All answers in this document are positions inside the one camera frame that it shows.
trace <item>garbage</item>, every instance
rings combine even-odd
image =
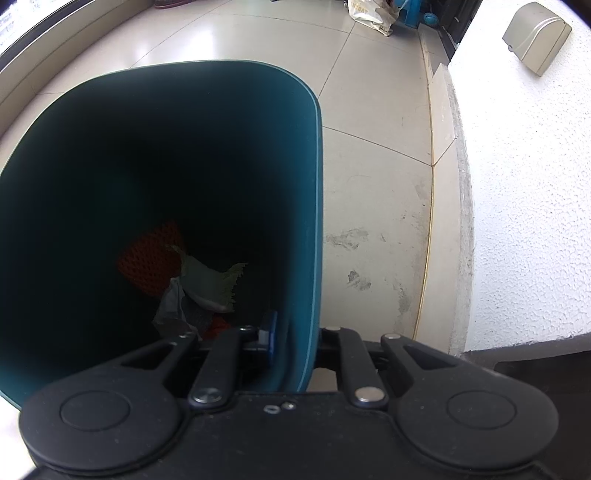
[[[178,226],[170,221],[138,238],[118,258],[117,267],[145,294],[160,299],[152,321],[160,336],[193,331],[200,338],[214,338],[229,328],[220,316],[214,322],[214,313],[234,311],[233,289],[246,264],[221,273],[184,248]]]
[[[208,312],[185,295],[180,278],[170,279],[160,305],[152,321],[161,337],[196,332],[202,338],[213,321],[213,312]]]
[[[386,0],[348,2],[349,15],[353,20],[377,30],[386,37],[392,33],[392,24],[398,19],[401,8],[394,5],[394,0],[392,5],[388,5]]]
[[[180,280],[185,293],[199,306],[211,312],[233,312],[233,289],[246,264],[237,263],[230,270],[222,273],[207,268],[195,257],[187,255],[181,248],[175,245],[172,248],[181,257]]]

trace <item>orange mesh bag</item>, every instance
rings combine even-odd
[[[159,299],[170,279],[181,273],[181,258],[169,245],[185,250],[174,220],[139,237],[118,258],[117,269],[145,294]]]

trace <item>floor tile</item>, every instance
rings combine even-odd
[[[96,76],[127,69],[166,38],[225,1],[198,0],[177,8],[148,8],[78,55],[41,93],[63,93]]]
[[[258,60],[293,72],[318,95],[346,38],[344,32],[299,22],[210,14],[174,34],[137,65]]]
[[[12,124],[13,120],[33,99],[35,92],[31,85],[24,79],[6,98],[0,102],[0,135],[2,135]]]
[[[232,0],[212,13],[281,18],[347,33],[355,23],[340,0]]]
[[[59,93],[35,95],[33,100],[25,107],[6,133],[0,138],[0,171],[4,168],[13,150],[29,127],[41,115],[43,110],[50,106],[59,96]]]
[[[412,336],[427,255],[431,168],[324,128],[321,323]]]
[[[404,25],[392,25],[392,33],[389,37],[384,37],[377,30],[360,23],[355,23],[351,33],[353,35],[359,35],[370,40],[385,43],[386,45],[391,45],[415,55],[421,55],[421,43],[419,42],[417,31],[413,28],[405,27]]]
[[[327,368],[316,368],[308,383],[308,392],[332,392],[337,390],[336,374]]]
[[[0,480],[20,480],[35,466],[18,431],[18,410],[0,397]]]
[[[427,80],[420,55],[350,35],[320,106],[326,127],[431,164]]]

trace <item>metal screw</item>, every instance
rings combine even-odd
[[[193,395],[193,400],[199,403],[215,403],[221,399],[222,392],[213,387],[200,388]]]
[[[277,405],[265,405],[262,410],[269,415],[277,415],[281,411]]]
[[[381,388],[361,387],[355,390],[355,397],[362,402],[374,402],[383,400],[386,394]]]

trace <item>trash bin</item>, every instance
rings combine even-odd
[[[277,311],[256,387],[304,390],[322,262],[322,127],[314,93],[251,61],[92,79],[33,123],[0,175],[0,391],[16,405],[58,378],[155,341],[158,307],[118,255],[173,219],[210,268],[247,262],[243,323]]]

